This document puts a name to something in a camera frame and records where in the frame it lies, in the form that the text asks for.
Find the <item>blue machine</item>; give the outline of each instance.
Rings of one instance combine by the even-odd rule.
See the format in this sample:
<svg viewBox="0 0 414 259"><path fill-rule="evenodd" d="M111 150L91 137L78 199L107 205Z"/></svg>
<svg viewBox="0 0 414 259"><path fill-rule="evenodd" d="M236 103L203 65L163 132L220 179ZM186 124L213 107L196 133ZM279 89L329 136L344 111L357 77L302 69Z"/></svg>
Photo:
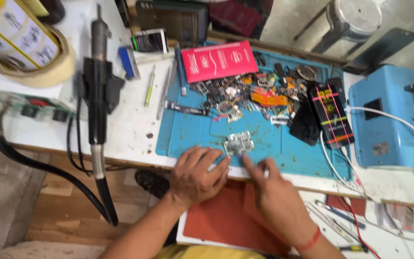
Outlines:
<svg viewBox="0 0 414 259"><path fill-rule="evenodd" d="M350 106L371 107L404 119L414 126L414 93L404 90L414 84L414 70L385 65L351 86ZM361 166L414 168L414 131L401 122L379 116L368 118L352 110L356 156Z"/></svg>
<svg viewBox="0 0 414 259"><path fill-rule="evenodd" d="M266 51L254 50L254 52L261 52L267 59L267 66L259 66L261 71L273 71L274 63L277 62L281 63L283 67L288 66L290 69L305 64L315 69L319 82L325 82L330 69L328 65L302 59ZM342 77L342 71L339 69L333 70L333 73ZM182 85L187 84L185 80L183 77ZM179 75L176 75L174 84L168 91L167 100L195 108L200 108L201 104L206 101L205 96L189 90L189 87L187 87L187 96L182 97L180 85ZM259 162L266 157L273 157L281 172L315 177L334 177L320 144L316 144L314 147L309 146L290 135L287 126L278 128L271 125L269 121L263 118L261 112L244 111L243 113L243 118L228 123L226 119L218 122L213 121L211 117L216 117L213 114L211 117L206 117L165 110L161 121L156 153L178 158L182 152L194 145L224 150L223 142L226 141L228 135L248 130L255 145L254 150L248 153L253 161ZM328 154L341 177L348 181L352 180L351 169L341 152L339 150L328 150ZM241 166L237 156L232 157L231 165Z"/></svg>

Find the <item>yellow shirt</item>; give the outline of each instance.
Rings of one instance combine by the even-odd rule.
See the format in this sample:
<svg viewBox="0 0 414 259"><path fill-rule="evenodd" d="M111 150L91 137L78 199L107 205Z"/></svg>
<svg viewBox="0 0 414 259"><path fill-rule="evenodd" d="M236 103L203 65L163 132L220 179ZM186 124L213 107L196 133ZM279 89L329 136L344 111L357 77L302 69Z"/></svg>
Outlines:
<svg viewBox="0 0 414 259"><path fill-rule="evenodd" d="M156 259L265 259L246 250L213 246L170 245L162 249Z"/></svg>

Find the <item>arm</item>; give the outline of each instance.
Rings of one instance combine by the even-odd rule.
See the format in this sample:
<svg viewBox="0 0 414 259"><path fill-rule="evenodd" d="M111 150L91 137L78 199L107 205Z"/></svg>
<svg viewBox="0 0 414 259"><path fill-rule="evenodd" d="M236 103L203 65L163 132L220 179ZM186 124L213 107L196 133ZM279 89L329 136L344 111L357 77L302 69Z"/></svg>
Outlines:
<svg viewBox="0 0 414 259"><path fill-rule="evenodd" d="M259 209L277 232L290 246L302 246L310 242L317 232L317 225L309 217L295 187L281 177L274 160L265 159L255 166L248 156L242 162L252 177L258 191ZM269 177L264 176L265 169ZM325 237L307 250L299 251L304 259L344 259Z"/></svg>
<svg viewBox="0 0 414 259"><path fill-rule="evenodd" d="M124 236L103 254L102 259L150 259L157 256L170 230L191 205L214 197L224 186L230 157L216 168L209 166L223 151L193 147L178 159L170 175L167 194Z"/></svg>

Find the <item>masking tape roll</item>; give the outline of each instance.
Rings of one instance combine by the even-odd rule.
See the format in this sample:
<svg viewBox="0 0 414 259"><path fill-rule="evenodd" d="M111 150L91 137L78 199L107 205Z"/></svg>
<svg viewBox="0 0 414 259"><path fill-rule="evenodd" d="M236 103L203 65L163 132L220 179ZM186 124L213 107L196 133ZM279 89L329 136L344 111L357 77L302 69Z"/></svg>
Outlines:
<svg viewBox="0 0 414 259"><path fill-rule="evenodd" d="M60 54L44 68L20 71L0 60L0 73L10 80L33 88L48 88L68 80L75 72L76 52L63 34L48 27L60 43Z"/></svg>

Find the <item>blue silicone repair mat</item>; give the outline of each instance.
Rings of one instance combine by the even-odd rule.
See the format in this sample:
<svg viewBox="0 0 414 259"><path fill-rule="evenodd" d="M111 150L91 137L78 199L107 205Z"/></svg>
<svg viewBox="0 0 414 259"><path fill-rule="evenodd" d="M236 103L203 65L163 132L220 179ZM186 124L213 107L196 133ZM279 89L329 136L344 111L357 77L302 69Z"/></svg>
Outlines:
<svg viewBox="0 0 414 259"><path fill-rule="evenodd" d="M259 66L261 71L271 72L274 63L281 63L282 67L290 69L300 64L309 65L317 72L317 81L325 82L330 66L302 59L279 55L266 51L259 51L267 59L267 66ZM342 70L335 69L333 76L342 76ZM186 86L188 95L180 95L180 77L177 73L173 85L169 88L167 99L184 106L201 108L201 104L207 99L205 96L191 91L183 77L183 85ZM255 148L248 155L254 162L259 162L267 157L275 159L277 166L284 173L301 174L315 177L333 178L334 174L322 151L320 143L314 147L293 137L289 133L289 127L283 125L276 127L267 121L261 112L249 112L244 110L244 117L238 121L228 123L226 119L213 121L212 117L191 115L164 110L161 121L156 153L158 155L178 158L185 150L194 146L213 147L224 150L223 142L233 133L248 130L254 142ZM339 150L327 152L337 172L346 180L351 180L351 169ZM232 166L241 166L238 156L232 157Z"/></svg>

